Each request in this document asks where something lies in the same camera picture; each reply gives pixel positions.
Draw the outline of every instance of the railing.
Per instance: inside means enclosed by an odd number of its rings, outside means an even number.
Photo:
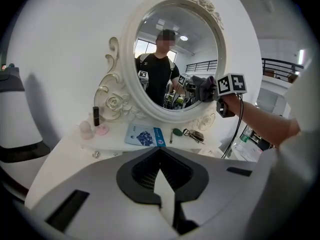
[[[197,71],[216,71],[217,60],[208,60],[199,63],[193,63],[186,65],[185,72],[197,72]]]
[[[300,74],[299,70],[301,69],[303,70],[304,67],[291,62],[272,58],[262,58],[263,75],[267,77],[293,83]]]

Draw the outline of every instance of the oval mirror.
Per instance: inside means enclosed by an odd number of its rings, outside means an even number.
[[[166,5],[152,11],[137,32],[136,73],[149,96],[168,110],[193,108],[192,76],[214,76],[218,49],[208,24],[194,11]]]

